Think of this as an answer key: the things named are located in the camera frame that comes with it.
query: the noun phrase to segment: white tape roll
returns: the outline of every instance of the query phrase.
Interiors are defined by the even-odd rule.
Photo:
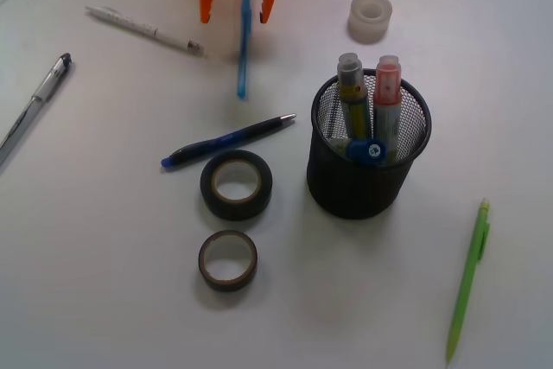
[[[353,0],[349,32],[355,41],[374,43],[382,39],[391,18],[389,0]]]

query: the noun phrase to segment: pen clip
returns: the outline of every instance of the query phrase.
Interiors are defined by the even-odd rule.
[[[484,233],[482,235],[482,243],[480,245],[480,251],[478,252],[478,260],[480,261],[484,256],[484,249],[486,248],[487,234],[490,231],[490,224],[486,224]]]

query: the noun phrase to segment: mesh pen holder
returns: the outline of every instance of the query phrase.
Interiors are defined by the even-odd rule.
[[[365,69],[365,84],[373,129],[372,95],[376,71]],[[347,137],[341,110],[338,77],[319,90],[311,109],[311,150],[308,185],[313,198],[333,215],[346,219],[371,218],[396,199],[413,161],[430,139],[432,122],[423,97],[408,82],[401,81],[402,108],[397,160],[381,166],[360,166],[338,153],[330,138]]]

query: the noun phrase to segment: black electrical tape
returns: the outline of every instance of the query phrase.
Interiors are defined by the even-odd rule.
[[[215,176],[219,169],[233,162],[249,164],[257,174],[257,188],[247,198],[227,199],[217,191]],[[258,215],[269,204],[272,188],[273,175],[265,160],[245,150],[231,150],[218,155],[201,172],[201,194],[209,210],[221,219],[245,220]]]
[[[251,253],[251,263],[247,270],[244,271],[239,277],[232,280],[218,280],[209,274],[206,269],[206,250],[207,247],[221,237],[237,237],[240,238],[248,246]],[[206,239],[206,242],[200,248],[200,254],[198,255],[198,266],[200,267],[200,274],[206,280],[207,285],[217,291],[236,291],[246,286],[256,275],[257,270],[257,249],[253,244],[253,241],[242,232],[236,231],[220,231],[214,233],[211,237]]]

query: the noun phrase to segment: pen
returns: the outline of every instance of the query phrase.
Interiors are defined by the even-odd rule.
[[[453,358],[455,348],[461,337],[461,328],[463,319],[465,318],[465,312],[467,311],[468,297],[470,295],[471,285],[473,284],[474,273],[476,272],[476,264],[482,259],[484,249],[486,248],[487,234],[490,230],[490,224],[487,223],[487,214],[489,210],[490,202],[487,199],[483,199],[482,203],[480,203],[476,225],[474,225],[473,238],[470,242],[467,262],[465,263],[465,270],[463,272],[463,278],[461,279],[459,294],[457,295],[457,303],[455,304],[453,319],[451,321],[451,327],[449,328],[448,346],[446,349],[447,364],[449,364]]]
[[[71,65],[71,55],[63,54],[54,64],[46,78],[42,81],[31,100],[27,103],[21,115],[11,127],[8,135],[0,143],[0,164],[4,162],[8,154],[13,150],[23,132],[33,122],[33,119],[41,110],[45,102],[52,96],[58,81],[67,72]]]
[[[251,0],[242,0],[242,33],[238,61],[238,97],[245,99],[248,84],[248,47],[251,33]]]
[[[121,28],[132,30],[138,34],[148,36],[149,38],[155,39],[160,43],[169,45],[170,47],[178,48],[192,55],[205,55],[205,50],[199,43],[194,41],[180,41],[172,36],[164,34],[158,28],[142,23],[136,23],[132,19],[122,16],[116,10],[110,8],[91,8],[89,6],[86,6],[85,9],[88,10],[92,16],[97,17],[98,19],[113,23]]]
[[[288,116],[282,116],[277,118],[272,118],[271,120],[263,121],[246,127],[245,129],[234,131],[233,133],[227,134],[226,136],[214,138],[212,140],[206,140],[205,142],[199,142],[194,144],[189,144],[182,149],[177,150],[171,156],[162,160],[162,166],[164,168],[172,168],[190,162],[193,159],[204,156],[214,151],[224,149],[225,147],[232,146],[234,144],[243,143],[246,140],[249,140],[254,137],[258,137],[264,133],[277,129],[284,122],[295,118],[295,114],[289,114]]]

